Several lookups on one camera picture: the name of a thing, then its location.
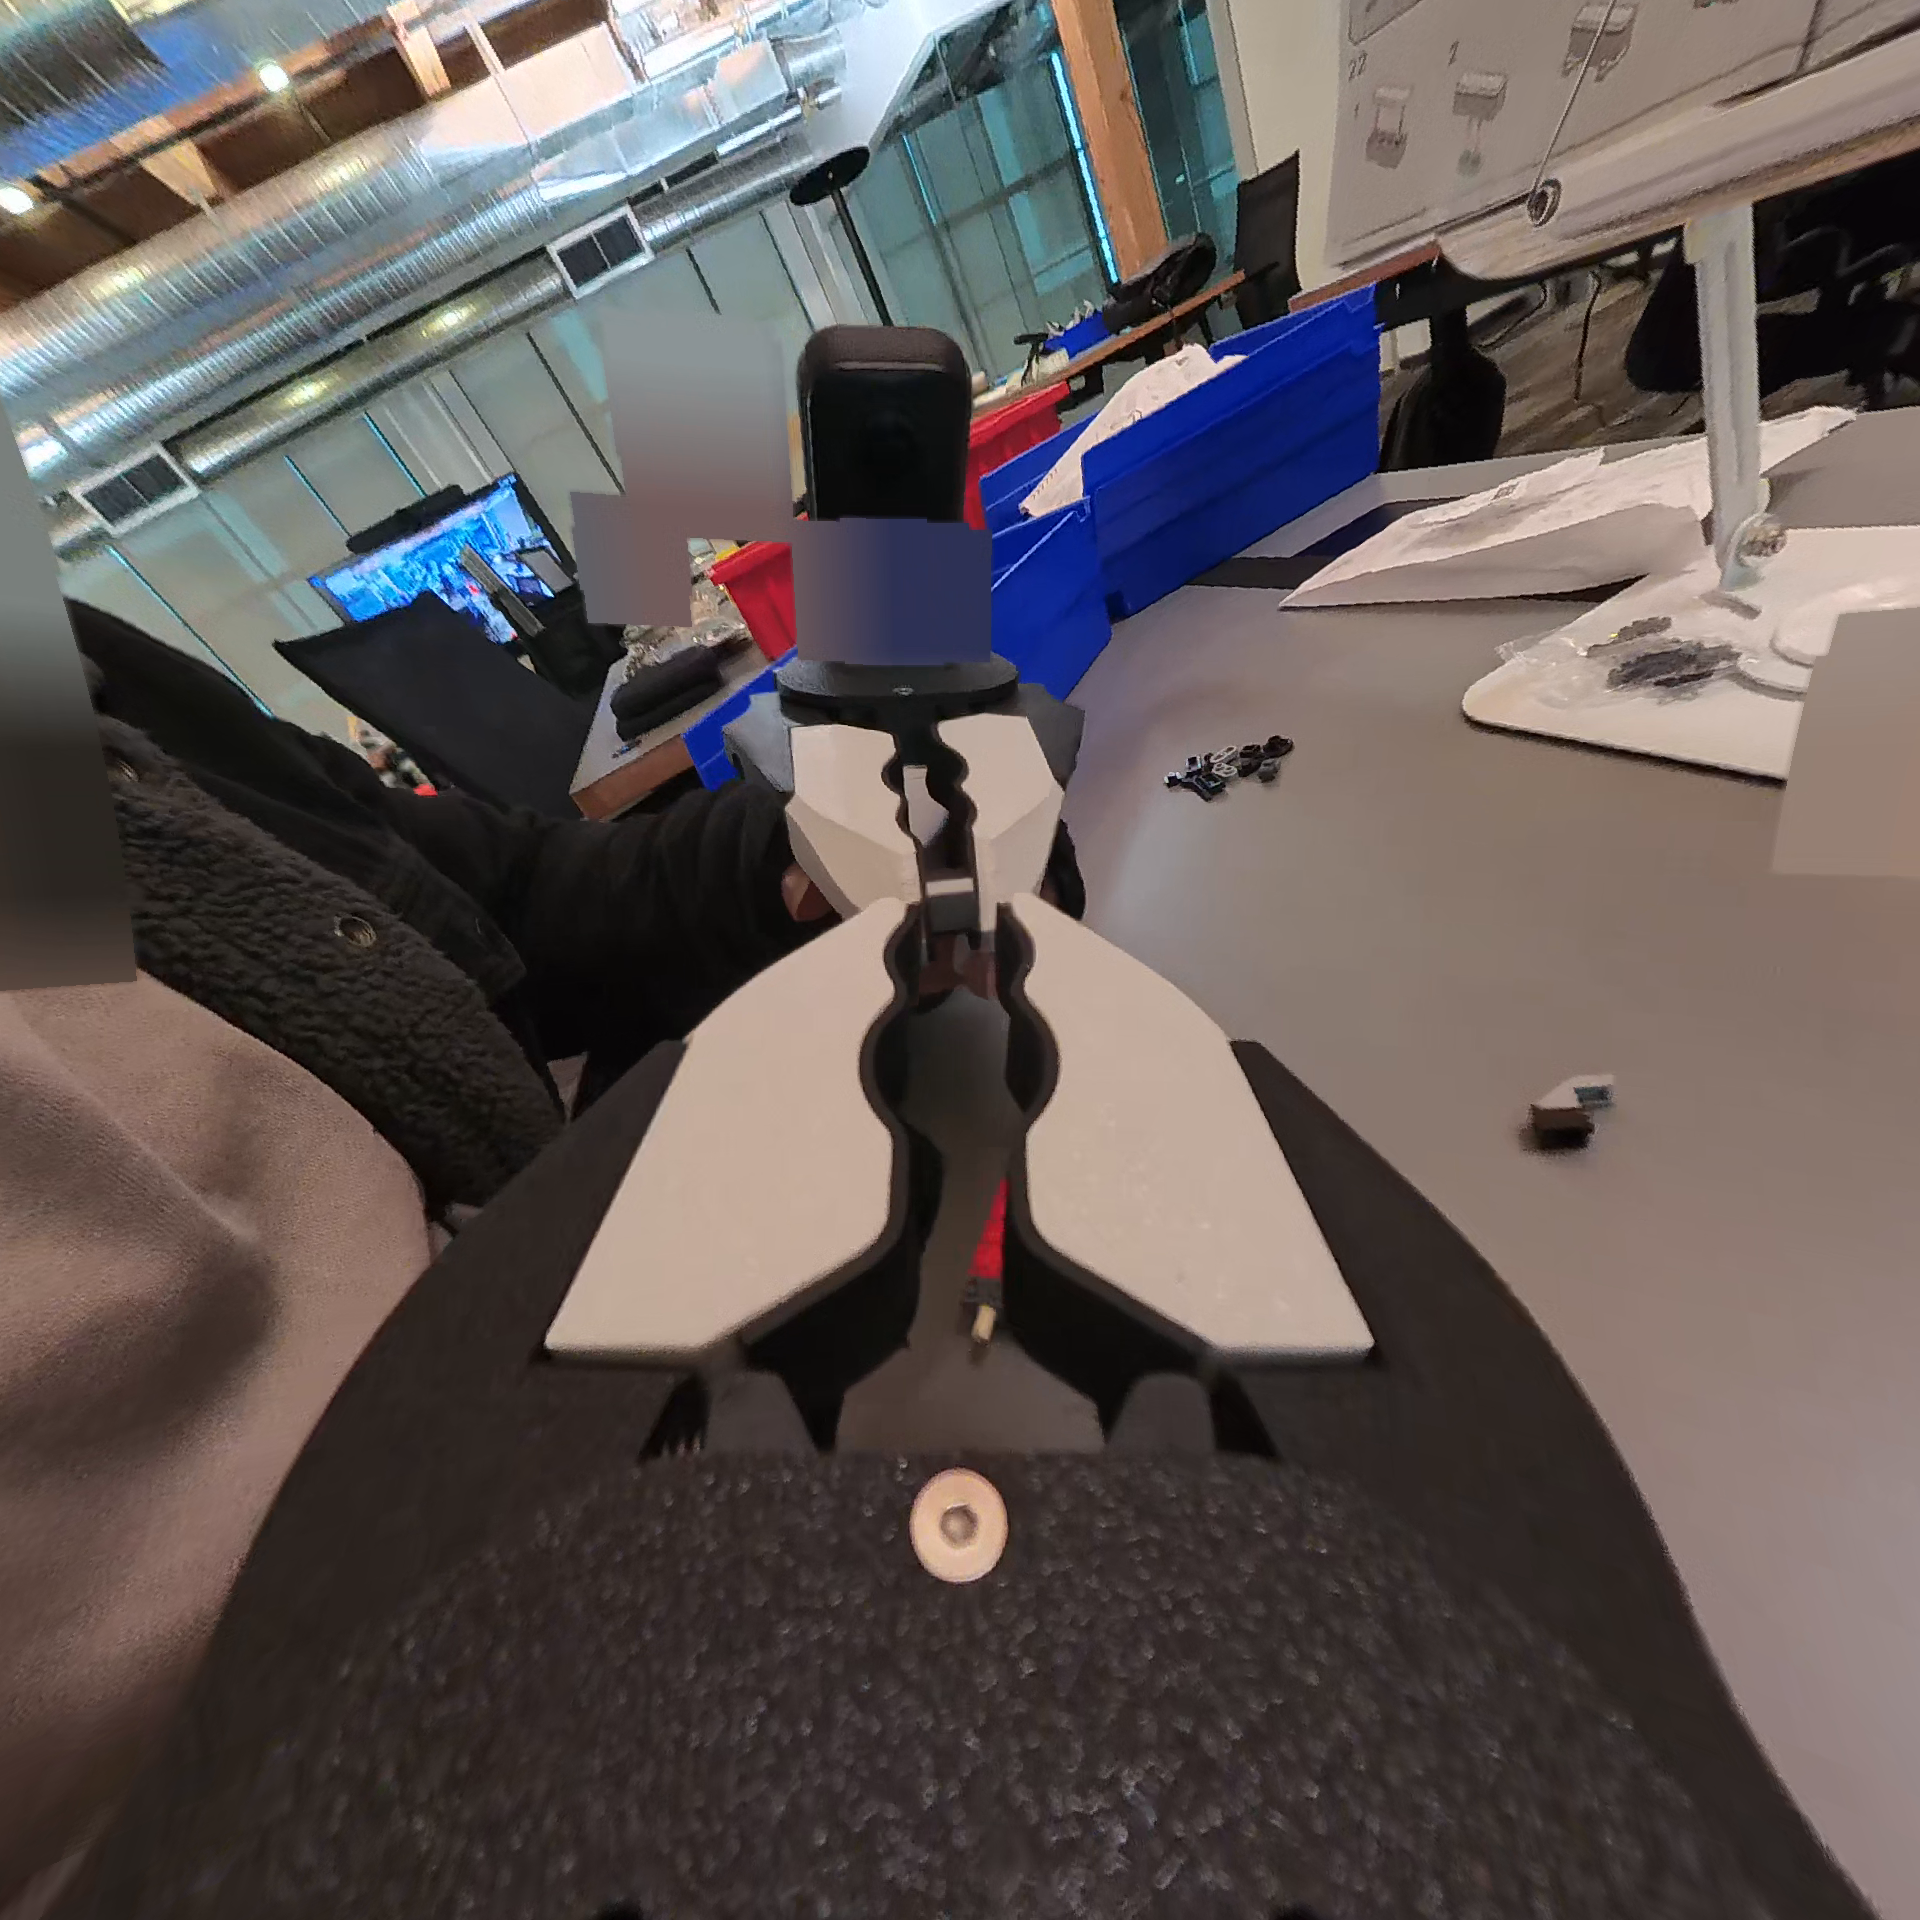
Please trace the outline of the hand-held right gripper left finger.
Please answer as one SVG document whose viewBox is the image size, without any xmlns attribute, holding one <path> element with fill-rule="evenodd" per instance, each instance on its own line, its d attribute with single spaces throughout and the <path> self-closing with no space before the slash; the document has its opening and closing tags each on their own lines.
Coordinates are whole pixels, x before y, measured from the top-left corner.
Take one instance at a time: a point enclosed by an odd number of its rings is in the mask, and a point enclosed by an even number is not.
<svg viewBox="0 0 1920 1920">
<path fill-rule="evenodd" d="M 885 897 L 789 952 L 673 1051 L 545 1359 L 785 1391 L 838 1451 L 921 1301 L 921 1159 L 899 1029 L 921 912 Z"/>
</svg>

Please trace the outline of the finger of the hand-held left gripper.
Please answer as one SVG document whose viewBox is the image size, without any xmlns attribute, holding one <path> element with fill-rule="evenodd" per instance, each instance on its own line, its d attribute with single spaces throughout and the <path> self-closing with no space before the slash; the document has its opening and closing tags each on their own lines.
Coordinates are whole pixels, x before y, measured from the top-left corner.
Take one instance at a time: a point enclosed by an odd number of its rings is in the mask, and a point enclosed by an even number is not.
<svg viewBox="0 0 1920 1920">
<path fill-rule="evenodd" d="M 889 783 L 896 740 L 870 727 L 822 725 L 793 728 L 789 749 L 789 844 L 833 912 L 920 905 L 921 844 L 906 824 L 903 792 Z"/>
<path fill-rule="evenodd" d="M 1035 896 L 1047 875 L 1066 789 L 1031 725 L 941 725 L 960 759 L 977 903 L 1002 908 Z"/>
</svg>

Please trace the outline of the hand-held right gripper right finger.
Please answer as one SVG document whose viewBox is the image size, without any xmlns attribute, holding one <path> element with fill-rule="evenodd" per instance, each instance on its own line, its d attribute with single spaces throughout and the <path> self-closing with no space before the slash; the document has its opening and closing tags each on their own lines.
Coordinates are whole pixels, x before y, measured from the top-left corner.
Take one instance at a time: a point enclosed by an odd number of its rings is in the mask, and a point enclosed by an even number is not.
<svg viewBox="0 0 1920 1920">
<path fill-rule="evenodd" d="M 1011 1340 L 1115 1451 L 1281 1451 L 1249 1376 L 1374 1333 L 1250 1064 L 1184 990 L 1062 908 L 999 908 Z"/>
</svg>

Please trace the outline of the toy brick car chassis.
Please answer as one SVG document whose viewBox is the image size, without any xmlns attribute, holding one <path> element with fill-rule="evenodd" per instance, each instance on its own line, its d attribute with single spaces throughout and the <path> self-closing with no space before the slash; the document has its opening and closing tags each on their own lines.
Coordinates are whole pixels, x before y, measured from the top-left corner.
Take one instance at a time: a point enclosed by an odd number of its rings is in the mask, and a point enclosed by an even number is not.
<svg viewBox="0 0 1920 1920">
<path fill-rule="evenodd" d="M 966 1284 L 954 1309 L 955 1333 L 970 1361 L 984 1361 L 1003 1316 L 1003 1235 L 1008 1182 L 999 1180 L 986 1222 L 967 1261 Z"/>
</svg>

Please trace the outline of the person's left forearm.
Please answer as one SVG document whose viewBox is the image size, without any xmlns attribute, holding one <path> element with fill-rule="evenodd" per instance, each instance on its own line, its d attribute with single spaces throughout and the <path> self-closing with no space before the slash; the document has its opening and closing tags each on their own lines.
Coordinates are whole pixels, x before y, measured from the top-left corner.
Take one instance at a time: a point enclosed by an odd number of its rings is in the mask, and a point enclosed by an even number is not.
<svg viewBox="0 0 1920 1920">
<path fill-rule="evenodd" d="M 512 814 L 489 905 L 525 961 L 541 1041 L 595 1096 L 803 948 L 810 880 L 775 795 L 730 781 L 611 822 Z"/>
</svg>

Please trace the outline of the grey desk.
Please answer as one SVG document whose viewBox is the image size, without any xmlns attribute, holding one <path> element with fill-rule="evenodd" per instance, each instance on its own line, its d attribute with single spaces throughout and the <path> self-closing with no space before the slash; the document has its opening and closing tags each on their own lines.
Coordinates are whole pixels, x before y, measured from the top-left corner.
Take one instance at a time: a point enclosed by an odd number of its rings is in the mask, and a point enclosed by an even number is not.
<svg viewBox="0 0 1920 1920">
<path fill-rule="evenodd" d="M 1526 1302 L 1795 1800 L 1915 1916 L 1915 885 L 1774 873 L 1767 783 L 1472 727 L 1563 614 L 1194 585 L 1125 619 L 1078 689 L 1089 917 Z M 1279 783 L 1166 791 L 1271 733 Z M 1617 1103 L 1529 1148 L 1574 1071 Z"/>
</svg>

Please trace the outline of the red plastic bin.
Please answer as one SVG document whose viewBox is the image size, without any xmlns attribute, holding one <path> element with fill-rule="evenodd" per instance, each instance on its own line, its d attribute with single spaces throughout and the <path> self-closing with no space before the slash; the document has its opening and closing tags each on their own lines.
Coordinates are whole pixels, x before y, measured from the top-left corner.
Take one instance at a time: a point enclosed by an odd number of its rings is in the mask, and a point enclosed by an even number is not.
<svg viewBox="0 0 1920 1920">
<path fill-rule="evenodd" d="M 1067 384 L 1042 385 L 1026 398 L 1008 399 L 975 415 L 967 440 L 966 520 L 989 527 L 981 499 L 990 473 L 1023 452 L 1050 440 L 1062 430 Z M 726 590 L 735 611 L 749 624 L 753 640 L 769 660 L 786 655 L 799 644 L 799 607 L 792 543 L 750 541 L 730 549 L 712 564 L 712 579 Z"/>
</svg>

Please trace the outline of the pile of small black pieces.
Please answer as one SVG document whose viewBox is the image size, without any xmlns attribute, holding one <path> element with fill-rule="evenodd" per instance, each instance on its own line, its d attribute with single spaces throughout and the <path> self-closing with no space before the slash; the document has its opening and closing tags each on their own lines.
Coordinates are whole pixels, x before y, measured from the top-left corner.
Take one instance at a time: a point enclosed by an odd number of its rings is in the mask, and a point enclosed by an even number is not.
<svg viewBox="0 0 1920 1920">
<path fill-rule="evenodd" d="M 1190 792 L 1203 803 L 1223 799 L 1237 783 L 1279 783 L 1286 761 L 1294 755 L 1294 740 L 1271 733 L 1258 740 L 1232 743 L 1223 749 L 1190 755 L 1177 767 L 1165 775 L 1166 791 Z"/>
</svg>

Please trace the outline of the small side table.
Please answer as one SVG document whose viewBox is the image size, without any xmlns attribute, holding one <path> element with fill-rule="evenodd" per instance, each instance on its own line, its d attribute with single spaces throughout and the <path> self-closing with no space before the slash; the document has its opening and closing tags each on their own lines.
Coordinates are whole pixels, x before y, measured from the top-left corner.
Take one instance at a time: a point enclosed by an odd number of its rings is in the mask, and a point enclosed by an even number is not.
<svg viewBox="0 0 1920 1920">
<path fill-rule="evenodd" d="M 743 713 L 755 692 L 771 686 L 775 660 L 745 643 L 722 660 L 722 667 L 721 683 L 707 696 L 633 740 L 618 733 L 611 711 L 615 692 L 629 676 L 629 660 L 608 667 L 569 789 L 579 814 L 590 820 L 614 820 L 686 775 L 701 783 L 735 776 L 726 767 L 726 727 Z"/>
</svg>

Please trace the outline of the black floor lamp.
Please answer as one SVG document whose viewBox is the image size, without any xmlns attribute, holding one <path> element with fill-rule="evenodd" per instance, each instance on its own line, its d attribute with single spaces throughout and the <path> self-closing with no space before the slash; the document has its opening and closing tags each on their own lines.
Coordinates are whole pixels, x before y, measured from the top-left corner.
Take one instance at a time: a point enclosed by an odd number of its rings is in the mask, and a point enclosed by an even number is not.
<svg viewBox="0 0 1920 1920">
<path fill-rule="evenodd" d="M 845 244 L 845 251 L 853 262 L 857 284 L 870 299 L 873 321 L 878 327 L 891 327 L 896 318 L 889 296 L 880 285 L 880 277 L 873 268 L 873 256 L 864 244 L 857 216 L 850 206 L 850 189 L 866 174 L 872 160 L 873 149 L 866 144 L 833 151 L 831 156 L 808 167 L 808 171 L 797 182 L 792 182 L 792 188 L 786 189 L 786 200 L 797 213 L 811 215 L 822 233 L 826 233 L 827 227 L 838 229 L 840 241 Z"/>
</svg>

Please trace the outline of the white printed paper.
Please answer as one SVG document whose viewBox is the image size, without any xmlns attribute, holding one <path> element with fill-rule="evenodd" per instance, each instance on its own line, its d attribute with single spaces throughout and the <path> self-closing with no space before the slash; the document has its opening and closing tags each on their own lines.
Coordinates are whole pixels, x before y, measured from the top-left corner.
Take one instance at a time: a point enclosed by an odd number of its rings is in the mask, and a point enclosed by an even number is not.
<svg viewBox="0 0 1920 1920">
<path fill-rule="evenodd" d="M 1085 461 L 1093 447 L 1113 440 L 1127 428 L 1152 419 L 1182 396 L 1225 374 L 1245 356 L 1245 352 L 1215 356 L 1203 345 L 1190 345 L 1131 374 L 1062 456 L 1045 469 L 1040 480 L 1019 496 L 1018 513 L 1023 519 L 1040 519 L 1081 501 L 1086 496 Z"/>
</svg>

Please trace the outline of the background wooden table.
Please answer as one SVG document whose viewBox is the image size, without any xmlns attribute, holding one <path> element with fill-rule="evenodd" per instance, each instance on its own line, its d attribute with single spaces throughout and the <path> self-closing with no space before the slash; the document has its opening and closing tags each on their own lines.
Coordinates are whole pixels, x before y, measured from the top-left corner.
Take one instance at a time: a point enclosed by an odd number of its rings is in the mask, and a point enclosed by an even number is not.
<svg viewBox="0 0 1920 1920">
<path fill-rule="evenodd" d="M 1246 275 L 1232 272 L 1215 281 L 1207 289 L 1191 294 L 1175 305 L 1162 309 L 1143 318 L 1134 327 L 1093 336 L 1093 320 L 1071 327 L 1059 336 L 1040 337 L 1029 352 L 1029 358 L 1045 368 L 1054 360 L 1067 368 L 1104 366 L 1109 360 L 1152 360 L 1162 356 L 1169 345 L 1179 343 L 1186 333 L 1199 332 L 1206 343 L 1215 343 L 1213 316 L 1218 305 L 1232 305 Z"/>
</svg>

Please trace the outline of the black bag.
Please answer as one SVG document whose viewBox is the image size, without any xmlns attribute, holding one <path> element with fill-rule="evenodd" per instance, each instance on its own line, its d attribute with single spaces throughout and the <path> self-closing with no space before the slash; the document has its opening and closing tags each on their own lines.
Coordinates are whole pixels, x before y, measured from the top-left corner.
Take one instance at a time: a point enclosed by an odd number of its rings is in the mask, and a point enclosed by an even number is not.
<svg viewBox="0 0 1920 1920">
<path fill-rule="evenodd" d="M 1210 231 L 1195 231 L 1171 241 L 1145 268 L 1119 279 L 1103 320 L 1109 333 L 1137 329 L 1152 318 L 1203 294 L 1215 277 L 1217 239 Z"/>
</svg>

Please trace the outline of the black chair back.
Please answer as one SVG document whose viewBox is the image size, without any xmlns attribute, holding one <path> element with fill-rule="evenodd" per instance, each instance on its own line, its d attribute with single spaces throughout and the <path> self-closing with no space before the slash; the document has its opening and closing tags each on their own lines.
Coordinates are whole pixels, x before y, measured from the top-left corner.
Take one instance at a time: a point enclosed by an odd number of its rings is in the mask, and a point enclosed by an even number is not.
<svg viewBox="0 0 1920 1920">
<path fill-rule="evenodd" d="M 425 591 L 274 652 L 418 764 L 434 787 L 550 820 L 571 798 L 593 705 L 543 678 L 474 617 Z"/>
</svg>

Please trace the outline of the black office chair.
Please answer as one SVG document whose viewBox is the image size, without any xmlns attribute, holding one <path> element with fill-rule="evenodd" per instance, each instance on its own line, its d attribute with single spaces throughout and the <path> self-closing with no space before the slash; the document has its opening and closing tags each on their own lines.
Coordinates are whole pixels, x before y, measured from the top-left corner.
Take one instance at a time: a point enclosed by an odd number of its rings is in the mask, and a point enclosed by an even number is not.
<svg viewBox="0 0 1920 1920">
<path fill-rule="evenodd" d="M 1303 157 L 1293 152 L 1237 185 L 1232 303 L 1240 329 L 1258 329 L 1290 312 L 1305 287 L 1298 262 Z"/>
</svg>

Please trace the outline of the monitor screen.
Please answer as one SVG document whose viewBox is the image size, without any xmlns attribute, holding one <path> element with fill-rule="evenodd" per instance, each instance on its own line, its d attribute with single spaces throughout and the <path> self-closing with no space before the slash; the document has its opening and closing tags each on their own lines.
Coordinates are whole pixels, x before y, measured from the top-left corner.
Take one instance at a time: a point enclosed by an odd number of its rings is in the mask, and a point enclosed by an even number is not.
<svg viewBox="0 0 1920 1920">
<path fill-rule="evenodd" d="M 576 591 L 567 543 L 515 470 L 467 489 L 439 527 L 307 579 L 343 621 L 371 621 L 432 596 L 503 646 L 537 635 Z"/>
</svg>

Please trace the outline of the black webcam bar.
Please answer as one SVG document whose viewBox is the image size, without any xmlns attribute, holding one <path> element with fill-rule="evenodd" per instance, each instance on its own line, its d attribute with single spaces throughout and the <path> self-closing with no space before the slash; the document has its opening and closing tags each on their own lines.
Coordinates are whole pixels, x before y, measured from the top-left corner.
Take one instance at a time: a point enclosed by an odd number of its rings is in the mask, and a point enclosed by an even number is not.
<svg viewBox="0 0 1920 1920">
<path fill-rule="evenodd" d="M 469 501 L 472 494 L 461 487 L 443 487 L 434 494 L 422 496 L 369 527 L 349 535 L 346 550 L 355 558 L 365 558 L 389 543 L 431 533 L 456 512 L 463 512 Z"/>
</svg>

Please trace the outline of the dark fleece jacket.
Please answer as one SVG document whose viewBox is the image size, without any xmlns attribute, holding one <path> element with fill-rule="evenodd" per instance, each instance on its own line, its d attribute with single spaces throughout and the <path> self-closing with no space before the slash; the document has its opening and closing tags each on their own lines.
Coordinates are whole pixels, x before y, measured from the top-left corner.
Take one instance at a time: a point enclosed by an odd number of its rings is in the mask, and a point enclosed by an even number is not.
<svg viewBox="0 0 1920 1920">
<path fill-rule="evenodd" d="M 102 725 L 138 961 L 311 1071 L 480 1208 L 560 1132 L 509 931 L 402 832 L 406 792 L 217 667 L 65 604 Z"/>
</svg>

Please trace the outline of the black backpack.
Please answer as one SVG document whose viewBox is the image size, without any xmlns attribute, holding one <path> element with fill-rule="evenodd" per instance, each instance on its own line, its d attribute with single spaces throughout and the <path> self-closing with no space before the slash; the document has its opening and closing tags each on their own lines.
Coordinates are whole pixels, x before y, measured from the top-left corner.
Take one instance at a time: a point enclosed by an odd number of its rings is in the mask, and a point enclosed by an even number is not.
<svg viewBox="0 0 1920 1920">
<path fill-rule="evenodd" d="M 1504 373 L 1477 348 L 1469 309 L 1432 318 L 1424 368 L 1386 419 L 1379 470 L 1493 460 L 1504 431 L 1504 399 Z"/>
</svg>

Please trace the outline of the white paper bag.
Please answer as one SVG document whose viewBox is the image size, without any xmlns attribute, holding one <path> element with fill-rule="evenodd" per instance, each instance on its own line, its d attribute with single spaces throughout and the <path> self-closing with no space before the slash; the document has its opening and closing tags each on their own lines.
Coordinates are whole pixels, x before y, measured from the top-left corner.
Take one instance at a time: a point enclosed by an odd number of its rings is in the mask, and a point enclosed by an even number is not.
<svg viewBox="0 0 1920 1920">
<path fill-rule="evenodd" d="M 1293 607 L 1518 599 L 1664 579 L 1706 563 L 1712 513 L 1704 436 L 1584 447 L 1497 487 L 1443 501 L 1325 563 Z"/>
</svg>

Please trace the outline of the beige hoodie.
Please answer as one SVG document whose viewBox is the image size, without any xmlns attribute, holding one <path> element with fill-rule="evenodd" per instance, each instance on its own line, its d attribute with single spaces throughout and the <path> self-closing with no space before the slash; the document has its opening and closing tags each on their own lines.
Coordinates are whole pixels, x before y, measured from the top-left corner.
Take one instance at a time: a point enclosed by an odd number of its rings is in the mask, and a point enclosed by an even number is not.
<svg viewBox="0 0 1920 1920">
<path fill-rule="evenodd" d="M 6 1903 L 128 1790 L 427 1260 L 417 1174 L 307 1068 L 150 975 L 6 995 Z"/>
</svg>

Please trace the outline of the clear bag of pieces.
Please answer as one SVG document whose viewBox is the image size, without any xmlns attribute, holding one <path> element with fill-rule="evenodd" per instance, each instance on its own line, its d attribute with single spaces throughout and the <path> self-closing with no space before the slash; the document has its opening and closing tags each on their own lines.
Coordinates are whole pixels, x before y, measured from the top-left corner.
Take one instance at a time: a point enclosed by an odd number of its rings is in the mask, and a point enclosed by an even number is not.
<svg viewBox="0 0 1920 1920">
<path fill-rule="evenodd" d="M 1749 648 L 1734 614 L 1695 607 L 1634 614 L 1605 628 L 1575 621 L 1537 640 L 1510 643 L 1499 660 L 1550 708 L 1670 702 L 1731 678 Z"/>
</svg>

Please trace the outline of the instruction booklet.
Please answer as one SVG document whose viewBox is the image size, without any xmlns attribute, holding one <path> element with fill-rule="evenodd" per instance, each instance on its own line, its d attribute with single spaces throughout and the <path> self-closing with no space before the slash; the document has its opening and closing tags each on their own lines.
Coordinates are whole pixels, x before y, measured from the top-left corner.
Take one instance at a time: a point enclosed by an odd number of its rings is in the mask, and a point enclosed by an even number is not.
<svg viewBox="0 0 1920 1920">
<path fill-rule="evenodd" d="M 1522 200 L 1601 144 L 1798 79 L 1915 25 L 1915 5 L 1349 3 L 1329 262 L 1411 249 Z"/>
</svg>

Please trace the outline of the white stand pole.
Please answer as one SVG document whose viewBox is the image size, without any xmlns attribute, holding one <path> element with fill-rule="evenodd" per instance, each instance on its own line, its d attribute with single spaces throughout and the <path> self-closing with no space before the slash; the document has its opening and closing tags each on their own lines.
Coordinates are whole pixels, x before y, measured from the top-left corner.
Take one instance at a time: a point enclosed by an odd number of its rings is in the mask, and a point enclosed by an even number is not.
<svg viewBox="0 0 1920 1920">
<path fill-rule="evenodd" d="M 1697 345 L 1711 447 L 1719 587 L 1746 593 L 1786 541 L 1769 512 L 1760 435 L 1755 211 L 1737 203 L 1685 227 L 1697 287 Z"/>
</svg>

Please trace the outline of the white stand tray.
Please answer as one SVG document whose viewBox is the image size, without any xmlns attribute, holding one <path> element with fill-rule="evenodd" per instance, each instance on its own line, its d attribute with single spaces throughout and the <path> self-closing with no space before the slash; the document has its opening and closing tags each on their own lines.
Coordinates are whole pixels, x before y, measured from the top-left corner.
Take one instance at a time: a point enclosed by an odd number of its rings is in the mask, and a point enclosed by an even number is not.
<svg viewBox="0 0 1920 1920">
<path fill-rule="evenodd" d="M 1912 121 L 1711 182 L 1661 180 L 1608 192 L 1563 185 L 1552 216 L 1544 223 L 1515 203 L 1443 229 L 1434 244 L 1450 268 L 1477 281 L 1538 279 L 1586 257 L 1618 254 L 1709 213 L 1825 185 L 1866 164 L 1913 152 L 1915 145 L 1918 126 Z"/>
</svg>

